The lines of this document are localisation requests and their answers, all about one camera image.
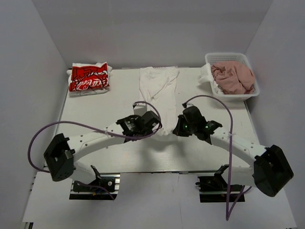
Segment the coca-cola logo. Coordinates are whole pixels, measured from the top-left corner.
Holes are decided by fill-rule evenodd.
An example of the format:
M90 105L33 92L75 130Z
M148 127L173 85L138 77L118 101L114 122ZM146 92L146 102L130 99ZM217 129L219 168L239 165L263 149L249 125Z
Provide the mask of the coca-cola logo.
M73 67L71 80L70 92L108 87L107 64L105 63L102 67Z

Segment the white fabric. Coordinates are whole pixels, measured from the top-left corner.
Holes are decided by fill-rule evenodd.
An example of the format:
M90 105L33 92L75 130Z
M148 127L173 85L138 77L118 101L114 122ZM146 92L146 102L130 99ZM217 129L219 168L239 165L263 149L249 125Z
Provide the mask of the white fabric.
M172 134L178 122L175 97L178 74L177 67L140 69L140 100L155 106L161 116L163 127L152 136L158 141L178 139Z
M73 63L72 66L76 66L76 67L84 67L84 66L97 66L97 67L102 67L104 63L96 63L96 64L85 64L85 63ZM110 72L112 70L112 67L110 67L109 65L107 65L107 72L108 72L108 78L110 77ZM72 83L71 77L72 77L72 69L67 70L67 74L69 76L68 78L68 85L70 85L70 83ZM88 89L88 90L84 90L84 91L75 91L75 92L70 92L68 91L68 95L69 97L72 96L81 96L81 95L91 95L91 94L103 94L108 92L107 89L105 88L100 88L100 89Z
M201 75L200 75L200 79L198 80L198 83L210 82L210 83L212 83L211 86L213 85L213 88L217 94L224 94L224 92L220 89L220 87L214 80L214 77L213 77L212 71L211 71L211 65L209 63L207 63L201 67L200 73L201 73Z

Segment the plastic basket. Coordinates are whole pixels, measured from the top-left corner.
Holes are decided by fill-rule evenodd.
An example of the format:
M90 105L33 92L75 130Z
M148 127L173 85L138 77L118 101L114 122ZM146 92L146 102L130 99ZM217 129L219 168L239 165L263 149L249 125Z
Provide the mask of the plastic basket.
M210 63L211 65L222 61L238 61L251 69L247 57L242 53L213 52L205 55L205 62ZM252 94L217 94L216 91L214 90L213 83L211 83L211 88L212 88L213 96L222 101L243 101L248 98L259 95L259 88L256 81L254 83L254 92Z

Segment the gray wall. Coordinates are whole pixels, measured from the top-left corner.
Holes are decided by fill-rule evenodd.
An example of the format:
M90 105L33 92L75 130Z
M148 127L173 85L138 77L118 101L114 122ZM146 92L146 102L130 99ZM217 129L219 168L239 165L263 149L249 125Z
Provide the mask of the gray wall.
M274 0L246 55L261 94L248 102L262 144L279 145L295 173L285 188L305 228L305 1Z
M272 0L33 0L68 66L202 66L244 53Z
M0 3L0 227L19 228L34 169L27 161L31 137L59 117L66 64L30 0ZM42 166L52 130L35 144Z

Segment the pink cloth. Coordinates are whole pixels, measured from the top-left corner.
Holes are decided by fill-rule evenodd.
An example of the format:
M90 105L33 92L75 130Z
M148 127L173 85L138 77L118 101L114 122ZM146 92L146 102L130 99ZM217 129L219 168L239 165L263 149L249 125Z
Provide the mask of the pink cloth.
M238 61L217 62L211 67L216 83L225 94L252 94L254 73Z

